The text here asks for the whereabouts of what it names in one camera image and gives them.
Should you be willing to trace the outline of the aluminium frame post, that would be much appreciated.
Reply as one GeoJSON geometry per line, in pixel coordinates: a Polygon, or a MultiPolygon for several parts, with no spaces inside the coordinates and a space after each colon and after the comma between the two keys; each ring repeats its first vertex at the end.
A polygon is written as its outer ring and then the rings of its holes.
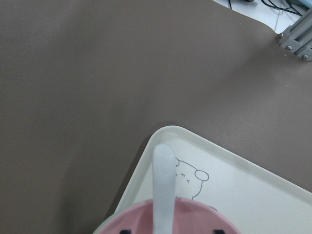
{"type": "Polygon", "coordinates": [[[280,47],[305,61],[312,61],[312,9],[279,35],[280,47]]]}

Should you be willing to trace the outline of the cream rabbit tray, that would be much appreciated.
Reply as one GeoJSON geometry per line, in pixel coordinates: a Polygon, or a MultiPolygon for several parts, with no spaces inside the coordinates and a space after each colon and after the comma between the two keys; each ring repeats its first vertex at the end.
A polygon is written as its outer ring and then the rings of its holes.
{"type": "Polygon", "coordinates": [[[177,158],[176,196],[215,208],[244,234],[311,233],[310,192],[178,126],[151,136],[116,212],[152,197],[152,152],[159,144],[177,158]]]}

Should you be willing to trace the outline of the white ceramic spoon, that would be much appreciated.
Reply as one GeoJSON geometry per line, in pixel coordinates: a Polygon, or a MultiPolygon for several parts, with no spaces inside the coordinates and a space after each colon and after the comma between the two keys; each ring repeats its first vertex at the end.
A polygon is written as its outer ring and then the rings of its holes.
{"type": "Polygon", "coordinates": [[[153,150],[153,233],[173,232],[176,157],[173,149],[159,144],[153,150]]]}

